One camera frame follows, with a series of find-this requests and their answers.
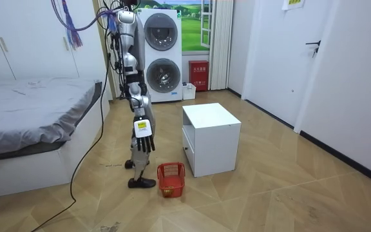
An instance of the white nightstand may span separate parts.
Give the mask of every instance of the white nightstand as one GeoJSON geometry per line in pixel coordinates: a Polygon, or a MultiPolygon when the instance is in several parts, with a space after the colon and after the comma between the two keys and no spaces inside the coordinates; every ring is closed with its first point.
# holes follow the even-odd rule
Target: white nightstand
{"type": "Polygon", "coordinates": [[[183,106],[183,148],[194,177],[235,169],[241,125],[218,103],[183,106]]]}

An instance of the dryer door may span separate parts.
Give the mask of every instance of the dryer door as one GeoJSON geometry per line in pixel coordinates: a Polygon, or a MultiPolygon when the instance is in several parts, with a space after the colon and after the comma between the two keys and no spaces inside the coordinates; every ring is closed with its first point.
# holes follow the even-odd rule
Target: dryer door
{"type": "Polygon", "coordinates": [[[159,93],[173,91],[180,83],[180,79],[180,69],[169,59],[157,59],[148,66],[148,85],[159,93]]]}
{"type": "Polygon", "coordinates": [[[177,26],[166,14],[153,14],[144,25],[147,43],[158,51],[166,51],[177,41],[177,26]]]}

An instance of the cabinet drawer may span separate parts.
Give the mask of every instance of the cabinet drawer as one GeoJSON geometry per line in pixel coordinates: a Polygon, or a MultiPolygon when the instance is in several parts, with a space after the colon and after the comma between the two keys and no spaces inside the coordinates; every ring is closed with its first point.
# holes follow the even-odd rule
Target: cabinet drawer
{"type": "Polygon", "coordinates": [[[189,138],[187,137],[186,131],[184,128],[183,130],[183,149],[185,151],[185,155],[187,155],[188,162],[190,163],[191,170],[194,173],[194,151],[193,148],[191,147],[191,143],[189,138]]]}

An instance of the red basket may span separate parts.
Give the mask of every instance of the red basket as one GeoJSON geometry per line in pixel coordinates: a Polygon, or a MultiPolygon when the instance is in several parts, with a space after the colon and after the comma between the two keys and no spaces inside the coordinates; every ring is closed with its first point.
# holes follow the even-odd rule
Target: red basket
{"type": "Polygon", "coordinates": [[[184,164],[172,162],[157,168],[158,186],[163,197],[180,197],[184,188],[184,164]]]}

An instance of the poster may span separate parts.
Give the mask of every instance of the poster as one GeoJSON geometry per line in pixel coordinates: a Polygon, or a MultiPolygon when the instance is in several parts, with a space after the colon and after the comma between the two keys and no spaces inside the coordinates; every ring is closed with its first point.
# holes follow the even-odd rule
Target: poster
{"type": "Polygon", "coordinates": [[[282,10],[292,10],[295,8],[301,8],[304,5],[305,0],[284,0],[282,10]]]}

